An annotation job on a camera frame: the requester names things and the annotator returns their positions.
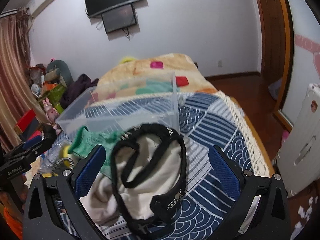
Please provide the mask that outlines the yellow round plush toy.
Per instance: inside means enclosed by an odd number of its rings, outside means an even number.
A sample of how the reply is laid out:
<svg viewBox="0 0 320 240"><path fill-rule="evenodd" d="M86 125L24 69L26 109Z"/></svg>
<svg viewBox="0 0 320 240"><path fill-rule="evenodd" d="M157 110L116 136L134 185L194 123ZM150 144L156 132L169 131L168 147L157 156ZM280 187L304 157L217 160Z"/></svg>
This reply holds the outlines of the yellow round plush toy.
<svg viewBox="0 0 320 240"><path fill-rule="evenodd" d="M68 154L69 148L70 148L70 145L64 145L60 151L60 158L62 159L62 162L66 167L71 167L71 162L72 162L72 159Z"/></svg>

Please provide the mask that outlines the green knitted doll sweater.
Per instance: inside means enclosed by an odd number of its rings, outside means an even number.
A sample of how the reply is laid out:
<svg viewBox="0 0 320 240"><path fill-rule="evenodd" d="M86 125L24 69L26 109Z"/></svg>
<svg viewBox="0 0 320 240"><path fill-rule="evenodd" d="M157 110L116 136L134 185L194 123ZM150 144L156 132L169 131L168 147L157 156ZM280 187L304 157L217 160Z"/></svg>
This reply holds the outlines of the green knitted doll sweater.
<svg viewBox="0 0 320 240"><path fill-rule="evenodd" d="M120 140L122 131L90 132L86 126L82 126L73 140L68 153L81 159L86 158L96 145L104 147L106 152L105 161L100 169L100 173L111 178L110 157L116 143Z"/></svg>

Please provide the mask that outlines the clear plastic storage bin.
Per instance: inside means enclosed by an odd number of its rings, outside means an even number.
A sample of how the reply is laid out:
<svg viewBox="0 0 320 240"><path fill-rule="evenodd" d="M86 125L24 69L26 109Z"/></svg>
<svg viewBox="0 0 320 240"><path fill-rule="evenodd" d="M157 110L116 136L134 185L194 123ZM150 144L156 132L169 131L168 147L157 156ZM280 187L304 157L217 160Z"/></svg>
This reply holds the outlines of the clear plastic storage bin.
<svg viewBox="0 0 320 240"><path fill-rule="evenodd" d="M159 123L179 131L176 76L169 72L88 88L56 122L71 140L82 126L90 132L112 133Z"/></svg>

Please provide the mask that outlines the red box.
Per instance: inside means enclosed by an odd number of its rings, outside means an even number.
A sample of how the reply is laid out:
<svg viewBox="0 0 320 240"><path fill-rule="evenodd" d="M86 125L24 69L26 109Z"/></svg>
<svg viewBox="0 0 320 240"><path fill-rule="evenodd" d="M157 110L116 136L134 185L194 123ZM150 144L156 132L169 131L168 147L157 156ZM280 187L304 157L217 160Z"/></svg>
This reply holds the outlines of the red box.
<svg viewBox="0 0 320 240"><path fill-rule="evenodd" d="M29 111L25 112L25 114L18 120L14 127L16 134L22 134L35 118L36 114L33 109L30 109Z"/></svg>

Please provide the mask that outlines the pink bunny plush toy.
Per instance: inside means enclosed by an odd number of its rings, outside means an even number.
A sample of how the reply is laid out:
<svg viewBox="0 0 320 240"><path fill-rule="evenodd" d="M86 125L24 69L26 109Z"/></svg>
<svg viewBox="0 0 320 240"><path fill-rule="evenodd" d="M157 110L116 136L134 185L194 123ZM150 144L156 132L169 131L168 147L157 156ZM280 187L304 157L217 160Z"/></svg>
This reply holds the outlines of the pink bunny plush toy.
<svg viewBox="0 0 320 240"><path fill-rule="evenodd" d="M43 109L46 114L46 118L52 127L56 130L56 134L59 135L61 133L60 126L55 122L55 120L59 117L58 111L53 107L48 98L42 100Z"/></svg>

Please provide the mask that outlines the striped brown curtain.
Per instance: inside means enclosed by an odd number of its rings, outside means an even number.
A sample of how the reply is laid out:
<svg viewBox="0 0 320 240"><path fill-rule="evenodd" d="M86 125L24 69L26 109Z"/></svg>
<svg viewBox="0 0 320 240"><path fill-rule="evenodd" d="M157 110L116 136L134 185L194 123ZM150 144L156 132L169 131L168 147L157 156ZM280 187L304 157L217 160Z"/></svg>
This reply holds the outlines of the striped brown curtain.
<svg viewBox="0 0 320 240"><path fill-rule="evenodd" d="M30 90L30 15L21 7L1 18L1 146L9 151L21 140L14 130L18 120L33 109L40 122L45 113Z"/></svg>

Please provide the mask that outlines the white folded panel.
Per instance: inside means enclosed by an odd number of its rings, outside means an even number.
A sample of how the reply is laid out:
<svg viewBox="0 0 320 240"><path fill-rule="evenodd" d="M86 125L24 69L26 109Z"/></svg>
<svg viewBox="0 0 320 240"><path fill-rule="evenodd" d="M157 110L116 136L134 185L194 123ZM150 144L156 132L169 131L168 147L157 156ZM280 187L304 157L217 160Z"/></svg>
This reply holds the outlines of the white folded panel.
<svg viewBox="0 0 320 240"><path fill-rule="evenodd" d="M289 197L319 179L319 84L311 83L289 136L276 156Z"/></svg>

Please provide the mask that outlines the green cardboard box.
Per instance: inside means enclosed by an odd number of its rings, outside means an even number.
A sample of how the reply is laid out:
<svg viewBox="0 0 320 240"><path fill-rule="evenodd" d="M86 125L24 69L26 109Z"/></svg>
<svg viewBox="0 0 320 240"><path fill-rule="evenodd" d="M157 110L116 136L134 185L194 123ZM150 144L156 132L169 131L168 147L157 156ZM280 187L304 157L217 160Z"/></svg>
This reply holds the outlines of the green cardboard box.
<svg viewBox="0 0 320 240"><path fill-rule="evenodd" d="M64 87L62 84L58 84L53 89L46 91L43 95L41 95L37 101L43 107L42 100L48 98L52 106L58 111L59 114L61 114L64 111L64 109L60 105L60 99L62 98L62 95L65 92L65 90L66 87Z"/></svg>

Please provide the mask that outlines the green dinosaur plush toy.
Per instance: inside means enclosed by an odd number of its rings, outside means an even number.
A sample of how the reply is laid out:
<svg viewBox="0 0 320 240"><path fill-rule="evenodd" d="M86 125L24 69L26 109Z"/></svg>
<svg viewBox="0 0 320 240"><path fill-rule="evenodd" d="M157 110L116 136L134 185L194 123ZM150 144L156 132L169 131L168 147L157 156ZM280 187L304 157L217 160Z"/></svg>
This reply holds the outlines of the green dinosaur plush toy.
<svg viewBox="0 0 320 240"><path fill-rule="evenodd" d="M48 64L44 80L47 82L59 81L66 88L74 82L67 64L62 60L54 60Z"/></svg>

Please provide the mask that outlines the dark purple garment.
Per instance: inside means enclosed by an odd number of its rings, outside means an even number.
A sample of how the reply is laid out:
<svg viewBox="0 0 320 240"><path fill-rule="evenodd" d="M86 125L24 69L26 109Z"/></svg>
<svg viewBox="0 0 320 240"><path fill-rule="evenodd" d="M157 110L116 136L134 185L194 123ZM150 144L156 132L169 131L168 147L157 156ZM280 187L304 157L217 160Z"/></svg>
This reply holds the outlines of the dark purple garment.
<svg viewBox="0 0 320 240"><path fill-rule="evenodd" d="M73 82L63 93L60 99L60 105L66 109L77 97L79 97L86 89L97 86L99 79L91 80L86 74L81 74L78 79Z"/></svg>

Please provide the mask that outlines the blue white patterned bedspread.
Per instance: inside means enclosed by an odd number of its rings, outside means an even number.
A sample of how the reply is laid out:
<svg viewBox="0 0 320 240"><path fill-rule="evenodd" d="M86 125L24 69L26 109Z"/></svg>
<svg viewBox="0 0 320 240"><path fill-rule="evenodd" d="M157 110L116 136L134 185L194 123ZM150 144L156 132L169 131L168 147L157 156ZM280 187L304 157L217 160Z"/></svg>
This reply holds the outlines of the blue white patterned bedspread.
<svg viewBox="0 0 320 240"><path fill-rule="evenodd" d="M209 161L209 150L219 146L242 170L269 177L261 149L244 120L242 109L230 97L217 92L178 93L180 132L187 149L187 193L174 216L174 231L161 239L208 239L234 204ZM87 212L98 212L97 226L107 239L139 239L118 211L107 213L109 178L98 174Z"/></svg>

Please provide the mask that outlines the beige plush blanket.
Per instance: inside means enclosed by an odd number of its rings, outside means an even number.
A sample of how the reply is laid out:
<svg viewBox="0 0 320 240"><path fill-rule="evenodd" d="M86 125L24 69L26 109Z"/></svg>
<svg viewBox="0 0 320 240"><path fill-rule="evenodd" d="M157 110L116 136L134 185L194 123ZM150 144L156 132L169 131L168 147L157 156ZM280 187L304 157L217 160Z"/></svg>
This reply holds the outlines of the beige plush blanket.
<svg viewBox="0 0 320 240"><path fill-rule="evenodd" d="M198 70L195 62L185 54L170 53L149 59L118 64L105 73L98 87L135 78L159 77L174 73L177 88L183 92L214 94L217 89Z"/></svg>

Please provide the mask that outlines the brown wooden door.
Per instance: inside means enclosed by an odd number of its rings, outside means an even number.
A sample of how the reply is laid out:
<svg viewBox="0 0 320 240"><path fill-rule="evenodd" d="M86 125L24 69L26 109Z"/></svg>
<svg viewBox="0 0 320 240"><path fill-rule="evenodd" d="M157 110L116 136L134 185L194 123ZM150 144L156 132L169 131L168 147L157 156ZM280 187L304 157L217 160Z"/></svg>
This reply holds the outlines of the brown wooden door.
<svg viewBox="0 0 320 240"><path fill-rule="evenodd" d="M257 0L262 39L262 77L270 85L281 80L274 116L291 131L293 124L283 113L293 66L294 33L288 0Z"/></svg>

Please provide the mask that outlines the white wall socket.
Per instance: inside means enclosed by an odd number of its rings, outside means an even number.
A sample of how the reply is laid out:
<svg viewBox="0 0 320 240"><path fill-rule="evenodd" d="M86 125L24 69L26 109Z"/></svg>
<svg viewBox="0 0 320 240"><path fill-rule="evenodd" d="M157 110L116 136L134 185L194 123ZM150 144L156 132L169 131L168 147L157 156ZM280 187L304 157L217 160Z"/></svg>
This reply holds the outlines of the white wall socket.
<svg viewBox="0 0 320 240"><path fill-rule="evenodd" d="M222 61L218 61L218 62L217 62L217 67L220 68L220 67L222 67L222 66L223 66L223 62L222 62Z"/></svg>

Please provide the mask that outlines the small black wall monitor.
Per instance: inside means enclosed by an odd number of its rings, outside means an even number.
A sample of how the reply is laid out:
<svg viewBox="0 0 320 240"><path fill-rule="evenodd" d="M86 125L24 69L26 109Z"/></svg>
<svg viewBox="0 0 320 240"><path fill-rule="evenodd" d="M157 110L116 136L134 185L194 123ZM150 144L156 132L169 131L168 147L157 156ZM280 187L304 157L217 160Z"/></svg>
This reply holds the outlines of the small black wall monitor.
<svg viewBox="0 0 320 240"><path fill-rule="evenodd" d="M136 14L132 4L109 10L103 13L101 18L107 34L137 24Z"/></svg>

